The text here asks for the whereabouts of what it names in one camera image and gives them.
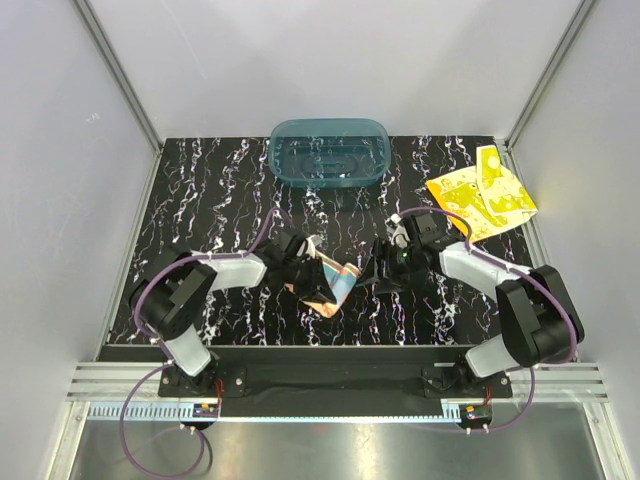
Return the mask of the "orange polka dot towel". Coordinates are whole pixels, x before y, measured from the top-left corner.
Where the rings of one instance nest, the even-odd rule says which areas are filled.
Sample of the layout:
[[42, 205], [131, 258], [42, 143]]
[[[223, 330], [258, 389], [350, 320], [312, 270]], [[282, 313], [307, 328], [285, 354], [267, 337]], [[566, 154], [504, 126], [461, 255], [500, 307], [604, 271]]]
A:
[[317, 252], [316, 258], [319, 258], [324, 264], [325, 276], [335, 295], [334, 303], [315, 303], [304, 301], [299, 297], [299, 295], [296, 295], [293, 292], [290, 285], [285, 285], [285, 287], [304, 305], [310, 307], [322, 317], [330, 318], [337, 314], [352, 289], [355, 287], [360, 275], [360, 270], [351, 263], [340, 264], [320, 252]]

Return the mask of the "teal plastic basin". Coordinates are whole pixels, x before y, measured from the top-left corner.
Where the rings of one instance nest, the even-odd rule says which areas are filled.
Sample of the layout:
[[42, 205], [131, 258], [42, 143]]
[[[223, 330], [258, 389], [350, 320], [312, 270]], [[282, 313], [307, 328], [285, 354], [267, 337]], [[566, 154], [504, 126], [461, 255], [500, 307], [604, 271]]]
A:
[[365, 118], [294, 119], [271, 132], [268, 165], [293, 188], [360, 188], [376, 184], [391, 166], [386, 129]]

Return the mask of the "yellow patterned towel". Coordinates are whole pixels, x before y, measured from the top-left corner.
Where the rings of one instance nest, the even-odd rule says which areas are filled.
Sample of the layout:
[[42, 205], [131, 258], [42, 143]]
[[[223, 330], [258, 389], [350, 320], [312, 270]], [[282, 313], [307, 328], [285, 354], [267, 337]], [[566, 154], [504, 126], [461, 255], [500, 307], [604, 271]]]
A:
[[528, 222], [537, 206], [519, 179], [503, 164], [498, 149], [476, 149], [476, 164], [426, 182], [441, 209], [473, 243]]

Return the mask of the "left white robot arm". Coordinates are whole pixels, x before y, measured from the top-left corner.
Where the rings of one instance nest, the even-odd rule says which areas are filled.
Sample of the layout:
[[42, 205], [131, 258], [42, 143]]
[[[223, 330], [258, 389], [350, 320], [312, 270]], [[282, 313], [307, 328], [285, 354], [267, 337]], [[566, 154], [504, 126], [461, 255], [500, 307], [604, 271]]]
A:
[[288, 287], [303, 301], [329, 303], [335, 295], [310, 237], [285, 228], [246, 252], [211, 254], [169, 249], [132, 287], [128, 303], [141, 333], [161, 345], [181, 371], [181, 384], [196, 396], [215, 386], [215, 357], [194, 326], [215, 291]]

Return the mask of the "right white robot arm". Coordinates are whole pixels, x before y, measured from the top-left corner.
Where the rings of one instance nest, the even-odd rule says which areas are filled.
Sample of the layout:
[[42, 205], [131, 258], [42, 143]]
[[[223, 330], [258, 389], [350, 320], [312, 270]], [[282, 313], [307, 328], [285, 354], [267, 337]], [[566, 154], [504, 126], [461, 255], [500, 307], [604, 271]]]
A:
[[466, 364], [454, 371], [463, 395], [480, 394], [502, 371], [575, 358], [584, 330], [559, 272], [548, 265], [509, 264], [451, 235], [403, 247], [377, 238], [358, 284], [378, 294], [401, 291], [410, 276], [427, 271], [473, 287], [498, 307], [500, 334], [468, 350]]

